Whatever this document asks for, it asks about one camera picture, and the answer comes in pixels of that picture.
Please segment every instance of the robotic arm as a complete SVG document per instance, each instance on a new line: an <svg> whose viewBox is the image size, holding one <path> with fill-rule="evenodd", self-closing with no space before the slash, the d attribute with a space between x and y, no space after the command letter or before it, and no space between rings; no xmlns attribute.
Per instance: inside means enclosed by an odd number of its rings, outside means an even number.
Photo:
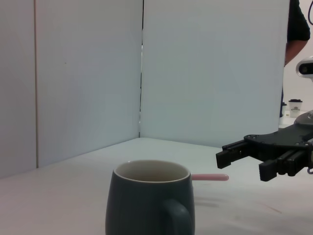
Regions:
<svg viewBox="0 0 313 235"><path fill-rule="evenodd" d="M313 81L313 56L296 67L300 77ZM313 168L313 110L300 115L293 125L267 135L248 135L242 141L223 146L216 154L217 166L222 169L232 162L251 156L259 164L261 181L277 174L295 176L300 170Z"/></svg>

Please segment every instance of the gray mug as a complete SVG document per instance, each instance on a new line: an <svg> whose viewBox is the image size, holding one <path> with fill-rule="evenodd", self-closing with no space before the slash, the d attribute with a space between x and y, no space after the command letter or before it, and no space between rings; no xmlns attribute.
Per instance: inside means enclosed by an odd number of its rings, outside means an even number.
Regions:
<svg viewBox="0 0 313 235"><path fill-rule="evenodd" d="M164 161L133 161L113 171L106 235L194 235L190 172Z"/></svg>

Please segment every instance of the white wall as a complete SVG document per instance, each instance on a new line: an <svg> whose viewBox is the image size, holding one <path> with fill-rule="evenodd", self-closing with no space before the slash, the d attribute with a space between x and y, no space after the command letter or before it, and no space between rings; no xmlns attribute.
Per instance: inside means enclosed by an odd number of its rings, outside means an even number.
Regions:
<svg viewBox="0 0 313 235"><path fill-rule="evenodd" d="M287 0L145 0L141 134L222 146L278 129Z"/></svg>
<svg viewBox="0 0 313 235"><path fill-rule="evenodd" d="M138 137L142 0L38 0L39 166Z"/></svg>
<svg viewBox="0 0 313 235"><path fill-rule="evenodd" d="M36 168L34 1L0 1L0 177Z"/></svg>
<svg viewBox="0 0 313 235"><path fill-rule="evenodd" d="M301 10L308 19L308 10L312 0L300 0ZM285 67L284 71L284 102L288 104L290 99L303 100L302 110L309 111L313 109L313 82L310 79L299 77L295 68L304 58L313 55L313 25L311 28L311 39L305 48Z"/></svg>

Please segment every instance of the mug rim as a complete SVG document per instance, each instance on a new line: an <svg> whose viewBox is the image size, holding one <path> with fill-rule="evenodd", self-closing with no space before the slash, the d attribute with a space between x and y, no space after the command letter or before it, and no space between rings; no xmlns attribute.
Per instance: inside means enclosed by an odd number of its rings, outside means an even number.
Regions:
<svg viewBox="0 0 313 235"><path fill-rule="evenodd" d="M177 179L177 180L170 180L170 181L141 181L141 180L134 180L134 179L126 178L126 177L124 177L124 176L122 176L122 175L120 175L119 173L116 172L116 170L119 169L123 165L130 164L130 163L139 163L139 162L159 162L159 163L173 164L173 165L179 166L180 168L183 168L184 170L186 170L187 175L185 177L183 177L183 178L180 178L180 179ZM178 164L178 163L174 163L174 162L163 161L163 160L134 160L134 161L128 161L128 162L125 162L125 163L122 163L122 164L118 165L113 170L113 172L114 172L115 175L117 175L118 177L120 177L122 179L129 180L129 181L134 181L134 182L138 182L138 183L149 183L149 184L165 184L165 183L178 182L178 181L182 181L182 180L187 179L191 175L190 171L186 167L184 167L183 165Z"/></svg>

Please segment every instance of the pink handle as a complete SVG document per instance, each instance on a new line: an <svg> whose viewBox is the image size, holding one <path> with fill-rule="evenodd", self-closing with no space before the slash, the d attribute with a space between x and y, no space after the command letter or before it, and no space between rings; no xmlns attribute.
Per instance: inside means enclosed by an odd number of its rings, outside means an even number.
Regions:
<svg viewBox="0 0 313 235"><path fill-rule="evenodd" d="M226 174L192 174L192 180L207 180L207 181L227 181L229 176Z"/></svg>

